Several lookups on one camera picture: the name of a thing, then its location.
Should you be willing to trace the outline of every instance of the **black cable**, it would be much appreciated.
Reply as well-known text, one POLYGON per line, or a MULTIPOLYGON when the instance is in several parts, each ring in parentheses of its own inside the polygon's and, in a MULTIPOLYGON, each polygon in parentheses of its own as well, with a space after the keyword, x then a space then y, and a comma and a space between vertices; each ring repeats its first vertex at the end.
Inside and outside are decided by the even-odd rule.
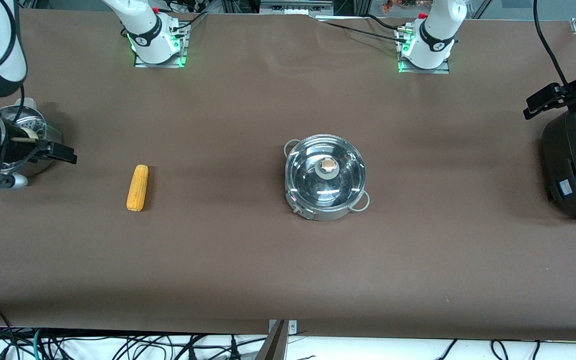
POLYGON ((166 335, 161 335, 160 337, 154 339, 153 342, 151 342, 151 343, 148 343, 148 344, 139 344, 139 346, 142 346, 143 349, 141 349, 141 351, 140 351, 139 353, 137 353, 137 348, 135 348, 135 353, 136 353, 136 354, 134 355, 134 357, 132 358, 132 360, 136 360, 137 358, 139 358, 139 356, 142 355, 142 353, 143 353, 144 351, 146 351, 146 349, 148 349, 149 347, 151 347, 151 346, 157 347, 158 345, 155 345, 155 344, 157 344, 157 341, 159 341, 160 339, 163 339, 163 338, 165 338, 165 337, 166 337, 166 335))
POLYGON ((537 360, 537 353, 539 353, 539 348, 542 346, 542 342, 540 340, 536 340, 537 346, 535 346, 534 351, 532 352, 532 360, 537 360))
POLYGON ((195 348, 192 346, 188 348, 188 360, 197 360, 197 355, 195 354, 195 348))
POLYGON ((240 351, 237 348, 237 340, 235 340, 235 335, 230 335, 230 347, 232 348, 230 351, 230 360, 242 360, 242 354, 240 354, 240 351))
MULTIPOLYGON (((246 346, 247 344, 252 344, 252 343, 256 343, 256 342, 263 342, 266 338, 265 337, 261 337, 259 339, 254 339, 254 340, 248 340, 248 341, 244 341, 244 342, 240 342, 240 344, 238 346, 246 346)), ((228 353, 228 351, 233 350, 233 347, 229 347, 224 351, 220 351, 219 353, 217 353, 216 355, 209 357, 207 360, 215 360, 216 358, 219 358, 220 355, 222 355, 223 353, 228 353)))
POLYGON ((0 66, 6 62, 6 60, 10 57, 12 50, 15 48, 15 43, 17 42, 17 25, 15 23, 15 17, 10 10, 10 7, 6 3, 5 0, 0 0, 0 4, 6 10, 6 15, 8 18, 8 22, 10 23, 10 40, 8 41, 8 46, 6 48, 6 52, 0 58, 0 66))
POLYGON ((352 32, 357 32, 357 33, 366 34, 366 35, 370 35, 370 36, 377 37, 377 38, 382 38, 382 39, 387 39, 387 40, 395 41, 395 42, 397 42, 397 43, 406 43, 406 40, 404 40, 404 39, 394 38, 394 37, 390 37, 390 36, 384 36, 384 35, 380 35, 380 34, 375 34, 374 32, 369 32, 369 31, 354 29, 354 28, 352 28, 352 27, 347 27, 347 26, 344 26, 344 25, 339 25, 339 24, 337 24, 337 23, 326 22, 326 24, 330 25, 331 27, 342 28, 342 29, 350 30, 350 31, 352 31, 352 32))
POLYGON ((383 22, 382 19, 378 18, 374 14, 365 13, 365 14, 359 15, 359 17, 360 18, 371 18, 372 20, 376 21, 379 25, 381 25, 382 27, 384 27, 386 29, 397 30, 397 26, 388 25, 388 23, 383 22))
POLYGON ((143 348, 141 349, 141 351, 139 351, 139 353, 137 353, 137 355, 135 355, 132 360, 137 360, 137 358, 139 358, 140 355, 142 355, 142 353, 150 348, 150 347, 155 347, 157 349, 161 349, 164 352, 164 360, 166 360, 168 358, 168 352, 166 351, 166 349, 164 348, 164 346, 159 346, 159 345, 153 345, 153 344, 138 344, 137 347, 134 348, 135 353, 137 353, 137 350, 139 348, 143 348))
POLYGON ((188 349, 190 349, 190 347, 194 346, 194 344, 196 342, 198 342, 199 340, 205 338, 206 335, 202 334, 202 335, 197 335, 197 337, 193 338, 192 336, 190 337, 190 341, 188 341, 187 344, 185 344, 185 346, 181 349, 181 351, 179 351, 178 354, 176 354, 176 356, 174 357, 173 360, 179 360, 181 358, 182 355, 184 355, 184 353, 186 351, 188 351, 188 349))
POLYGON ((50 345, 50 337, 48 337, 48 359, 55 360, 55 356, 53 355, 53 347, 50 345))
POLYGON ((119 360, 119 359, 121 359, 122 356, 124 356, 124 354, 126 354, 126 353, 128 353, 128 358, 130 358, 130 348, 131 348, 132 346, 136 346, 136 345, 139 344, 139 342, 135 342, 135 344, 129 345, 129 344, 130 344, 130 340, 131 340, 131 337, 130 337, 130 336, 126 337, 125 340, 126 340, 126 343, 123 344, 123 345, 119 348, 119 350, 117 350, 117 352, 114 353, 114 355, 112 356, 112 360, 119 360))
POLYGON ((16 349, 16 358, 17 358, 17 360, 21 360, 21 354, 19 353, 19 345, 17 344, 17 337, 12 332, 12 324, 10 323, 10 321, 8 320, 6 315, 4 315, 2 310, 0 310, 0 318, 4 321, 4 324, 6 324, 6 328, 7 328, 8 332, 10 333, 10 339, 13 343, 12 345, 16 349))
POLYGON ((10 345, 6 346, 1 352, 0 352, 0 360, 6 360, 6 355, 8 355, 8 350, 10 349, 10 345))
POLYGON ((62 347, 59 345, 59 342, 57 342, 57 337, 55 337, 54 335, 50 337, 52 339, 52 342, 55 344, 55 346, 57 346, 57 351, 59 351, 59 353, 61 354, 61 358, 62 360, 68 360, 71 358, 70 355, 68 355, 68 353, 62 349, 62 347))
POLYGON ((172 31, 176 32, 177 30, 182 30, 183 28, 190 27, 190 25, 192 23, 194 23, 195 21, 197 21, 197 19, 201 18, 201 16, 204 16, 204 15, 208 16, 208 11, 200 12, 197 16, 192 18, 192 20, 190 20, 188 23, 185 23, 184 25, 181 25, 179 27, 173 27, 172 31))
POLYGON ((541 41, 543 47, 546 49, 546 53, 548 53, 548 56, 550 57, 550 60, 552 61, 552 64, 555 67, 555 70, 557 71, 557 74, 559 75, 559 79, 561 79, 564 88, 566 88, 566 90, 576 98, 575 89, 573 89, 572 86, 570 86, 568 80, 566 79, 566 75, 564 75, 564 71, 560 66, 560 62, 558 62, 557 57, 555 56, 553 50, 551 49, 551 46, 548 44, 548 41, 546 41, 546 37, 544 37, 544 33, 542 32, 542 26, 539 21, 539 14, 537 10, 537 0, 534 0, 534 2, 532 3, 532 16, 534 18, 534 27, 535 30, 537 30, 537 36, 539 37, 539 40, 541 41))
POLYGON ((457 344, 457 339, 452 340, 450 345, 448 345, 448 347, 446 347, 446 350, 443 352, 443 355, 441 355, 441 357, 438 357, 437 360, 446 360, 446 358, 448 357, 448 354, 450 354, 450 351, 453 350, 453 347, 455 346, 455 344, 457 344))
MULTIPOLYGON (((16 125, 17 121, 19 120, 19 118, 21 117, 21 113, 24 110, 24 102, 26 100, 26 91, 24 89, 24 85, 21 85, 19 87, 19 91, 21 92, 21 98, 19 99, 19 106, 16 109, 16 114, 14 116, 14 119, 12 120, 12 124, 16 125)), ((3 165, 3 160, 6 157, 6 150, 8 148, 8 141, 4 141, 4 143, 1 146, 1 151, 0 151, 0 172, 2 171, 2 165, 3 165)))
POLYGON ((501 342, 499 340, 491 340, 490 341, 490 351, 492 351, 492 354, 494 355, 495 358, 498 358, 498 360, 508 360, 508 353, 506 351, 506 347, 504 346, 503 342, 501 342), (503 357, 504 358, 501 358, 501 356, 499 356, 499 354, 495 350, 495 344, 499 344, 499 346, 501 346, 501 350, 503 350, 503 357))

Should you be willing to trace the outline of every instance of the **table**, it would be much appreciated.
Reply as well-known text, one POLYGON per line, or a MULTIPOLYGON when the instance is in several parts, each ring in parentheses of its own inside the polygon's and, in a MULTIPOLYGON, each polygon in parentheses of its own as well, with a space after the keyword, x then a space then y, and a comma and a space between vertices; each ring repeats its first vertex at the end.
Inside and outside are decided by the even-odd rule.
MULTIPOLYGON (((531 22, 467 20, 451 74, 420 75, 398 73, 394 43, 307 16, 211 14, 180 70, 133 68, 113 13, 21 21, 26 94, 79 162, 0 191, 13 325, 576 339, 576 221, 537 155, 558 113, 522 116, 558 80, 531 22), (323 132, 361 152, 372 198, 329 223, 283 189, 284 143, 323 132)), ((573 78, 569 24, 543 30, 573 78)))

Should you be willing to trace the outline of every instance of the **glass lid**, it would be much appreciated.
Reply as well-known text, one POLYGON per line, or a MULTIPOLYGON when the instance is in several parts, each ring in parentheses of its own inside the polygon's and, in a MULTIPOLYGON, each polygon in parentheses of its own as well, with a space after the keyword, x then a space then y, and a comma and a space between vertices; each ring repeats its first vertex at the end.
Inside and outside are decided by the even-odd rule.
POLYGON ((305 207, 339 210, 361 195, 366 168, 359 151, 341 137, 320 134, 300 141, 288 153, 286 188, 305 207))

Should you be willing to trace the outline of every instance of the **power cord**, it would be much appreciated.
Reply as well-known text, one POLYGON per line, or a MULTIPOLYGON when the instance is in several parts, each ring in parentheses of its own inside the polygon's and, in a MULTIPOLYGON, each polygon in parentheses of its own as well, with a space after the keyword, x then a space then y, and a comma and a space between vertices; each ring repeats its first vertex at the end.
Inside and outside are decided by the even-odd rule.
POLYGON ((188 360, 197 360, 197 355, 195 355, 195 348, 192 346, 188 348, 188 360))
POLYGON ((18 345, 17 337, 12 332, 12 324, 10 323, 10 321, 8 320, 6 315, 4 315, 2 310, 0 310, 0 318, 2 319, 4 324, 6 324, 7 332, 10 333, 10 341, 12 342, 11 345, 14 346, 14 348, 16 349, 16 358, 17 358, 17 360, 21 360, 21 354, 19 353, 19 345, 18 345))
POLYGON ((232 349, 230 351, 230 360, 242 360, 242 354, 240 354, 240 351, 237 347, 237 340, 235 340, 235 335, 230 336, 230 348, 232 349))
POLYGON ((194 344, 196 342, 198 342, 199 340, 201 340, 205 337, 206 337, 205 334, 204 335, 197 335, 197 337, 194 337, 194 338, 191 336, 190 341, 188 341, 188 344, 185 344, 185 346, 181 349, 181 351, 179 351, 179 353, 176 354, 176 356, 174 357, 174 360, 179 360, 182 357, 182 355, 184 355, 184 353, 186 351, 188 351, 190 348, 192 348, 194 346, 194 344))
POLYGON ((446 347, 446 350, 443 352, 443 355, 437 357, 437 360, 446 360, 446 358, 448 357, 448 354, 450 354, 450 351, 453 350, 453 347, 455 346, 455 344, 457 344, 457 340, 458 339, 452 340, 450 345, 448 345, 448 347, 446 347))
POLYGON ((394 41, 396 43, 406 43, 406 40, 404 40, 404 39, 394 38, 391 36, 385 36, 385 35, 381 35, 381 34, 375 34, 374 32, 359 30, 359 29, 355 29, 353 27, 347 27, 344 25, 339 25, 338 23, 326 22, 326 24, 330 25, 331 27, 342 28, 342 29, 350 30, 351 32, 357 32, 357 33, 361 33, 361 34, 370 35, 372 37, 387 39, 387 40, 394 41))
MULTIPOLYGON (((535 342, 537 342, 537 346, 535 346, 534 351, 532 352, 532 360, 537 360, 537 354, 539 353, 539 348, 542 346, 542 342, 540 340, 536 340, 535 342)), ((509 360, 508 352, 506 351, 506 347, 504 346, 504 343, 501 342, 501 340, 491 340, 490 351, 492 351, 492 354, 498 360, 509 360), (501 350, 503 351, 503 358, 497 353, 495 349, 495 344, 499 344, 499 347, 501 347, 501 350)))
POLYGON ((382 19, 378 18, 377 16, 374 16, 374 14, 365 13, 365 14, 359 15, 359 17, 360 18, 370 18, 370 19, 376 21, 379 25, 381 25, 382 27, 384 27, 386 29, 397 30, 397 26, 388 25, 388 23, 383 22, 382 19))
POLYGON ((564 71, 562 70, 560 63, 557 60, 557 57, 555 56, 553 50, 551 49, 551 46, 548 44, 548 41, 546 41, 546 37, 544 37, 544 33, 542 32, 542 26, 539 21, 539 14, 537 10, 537 0, 534 0, 534 2, 532 3, 532 16, 534 18, 534 27, 535 30, 537 30, 537 36, 539 37, 539 40, 541 41, 543 47, 546 49, 546 53, 548 53, 548 56, 550 57, 550 60, 552 61, 552 64, 555 67, 555 70, 557 71, 557 74, 559 75, 559 79, 561 79, 564 88, 566 88, 566 90, 576 98, 575 89, 573 89, 572 86, 570 86, 568 80, 566 79, 566 75, 564 75, 564 71))
POLYGON ((173 32, 176 32, 177 30, 182 30, 183 28, 190 27, 190 25, 191 25, 192 23, 194 23, 195 21, 197 21, 199 18, 201 18, 201 16, 208 16, 208 11, 204 11, 204 12, 199 13, 197 16, 195 16, 194 18, 192 18, 192 20, 190 20, 188 23, 186 23, 186 24, 184 24, 184 25, 181 25, 181 26, 178 26, 178 27, 173 27, 173 28, 172 28, 172 31, 173 31, 173 32))

